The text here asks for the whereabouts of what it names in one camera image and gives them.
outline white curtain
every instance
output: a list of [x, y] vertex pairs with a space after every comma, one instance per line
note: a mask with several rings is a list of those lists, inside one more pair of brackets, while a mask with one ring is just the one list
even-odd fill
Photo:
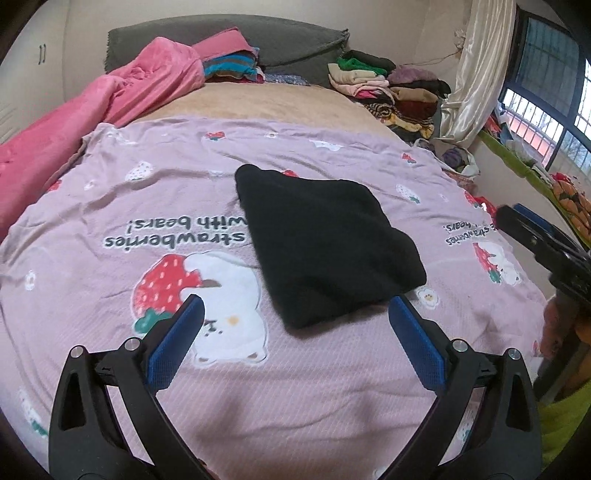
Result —
[[473, 0], [456, 91], [441, 106], [440, 138], [468, 148], [501, 94], [515, 23], [515, 0]]

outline white wardrobe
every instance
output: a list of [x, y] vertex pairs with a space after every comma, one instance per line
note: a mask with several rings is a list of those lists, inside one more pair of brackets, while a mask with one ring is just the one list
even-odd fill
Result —
[[48, 0], [0, 64], [0, 143], [64, 102], [64, 31], [70, 0]]

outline beige mattress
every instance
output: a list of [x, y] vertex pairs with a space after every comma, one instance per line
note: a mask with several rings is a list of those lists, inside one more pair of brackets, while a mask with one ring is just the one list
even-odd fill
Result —
[[206, 83], [136, 122], [180, 115], [266, 119], [309, 127], [396, 136], [362, 105], [318, 86], [281, 83]]

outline metal screw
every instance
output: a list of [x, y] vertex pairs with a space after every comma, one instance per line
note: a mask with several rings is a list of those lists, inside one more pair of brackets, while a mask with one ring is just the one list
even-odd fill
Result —
[[84, 353], [84, 347], [81, 347], [80, 345], [76, 345], [72, 350], [70, 350], [70, 356], [72, 358], [78, 358], [83, 353]]
[[454, 340], [452, 347], [456, 352], [465, 352], [468, 350], [468, 344], [464, 340]]
[[509, 355], [513, 360], [519, 360], [521, 358], [521, 352], [517, 348], [509, 348], [507, 355]]
[[126, 342], [125, 342], [125, 349], [126, 350], [133, 352], [134, 350], [137, 349], [137, 347], [139, 347], [139, 338], [133, 337], [133, 338], [129, 338], [128, 340], [126, 340]]

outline gray headboard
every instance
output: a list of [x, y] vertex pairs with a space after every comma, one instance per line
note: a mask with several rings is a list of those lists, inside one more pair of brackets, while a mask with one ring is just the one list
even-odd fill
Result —
[[300, 75], [325, 87], [330, 87], [326, 64], [336, 60], [349, 39], [348, 30], [260, 15], [163, 18], [111, 30], [105, 71], [129, 63], [156, 37], [192, 45], [230, 27], [238, 27], [251, 46], [261, 49], [259, 60], [266, 73]]

